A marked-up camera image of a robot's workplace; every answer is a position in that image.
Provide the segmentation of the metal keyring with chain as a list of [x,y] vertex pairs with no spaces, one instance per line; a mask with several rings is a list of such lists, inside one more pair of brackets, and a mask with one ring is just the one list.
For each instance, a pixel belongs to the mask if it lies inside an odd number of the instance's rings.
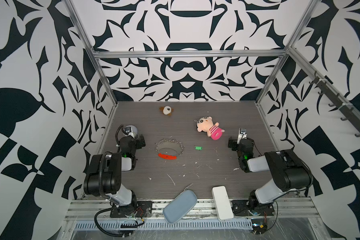
[[155,150],[157,153],[161,153],[163,150],[167,149],[174,151],[177,156],[179,156],[184,152],[184,145],[181,141],[171,138],[161,139],[155,143]]

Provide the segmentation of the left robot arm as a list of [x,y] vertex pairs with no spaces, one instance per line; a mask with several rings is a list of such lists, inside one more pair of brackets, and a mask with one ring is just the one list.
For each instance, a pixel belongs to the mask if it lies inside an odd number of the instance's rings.
[[143,135],[119,140],[118,152],[105,152],[92,157],[84,180],[84,193],[102,197],[117,207],[137,208],[136,195],[122,184],[122,172],[136,167],[136,151],[146,146]]

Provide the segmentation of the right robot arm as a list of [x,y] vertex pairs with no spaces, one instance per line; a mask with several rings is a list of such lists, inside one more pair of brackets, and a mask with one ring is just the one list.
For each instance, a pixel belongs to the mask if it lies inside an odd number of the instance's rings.
[[255,143],[249,138],[229,138],[228,148],[238,156],[240,169],[245,173],[269,171],[272,179],[262,187],[253,190],[247,201],[247,209],[252,215],[259,215],[275,200],[289,192],[307,190],[313,184],[310,168],[293,150],[266,152],[254,157]]

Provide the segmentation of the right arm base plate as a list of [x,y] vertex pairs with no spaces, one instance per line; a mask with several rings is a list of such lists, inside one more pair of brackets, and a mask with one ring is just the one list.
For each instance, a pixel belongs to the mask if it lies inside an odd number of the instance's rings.
[[231,200],[231,207],[235,217],[273,216],[276,211],[272,204],[250,208],[248,200]]

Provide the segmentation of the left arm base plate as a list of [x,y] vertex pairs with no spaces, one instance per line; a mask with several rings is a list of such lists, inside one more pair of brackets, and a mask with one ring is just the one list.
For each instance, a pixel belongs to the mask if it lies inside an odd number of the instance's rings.
[[136,217],[144,218],[149,217],[152,213],[153,202],[152,201],[137,201],[132,202],[128,206],[122,206],[115,210],[111,210],[111,218],[127,218]]

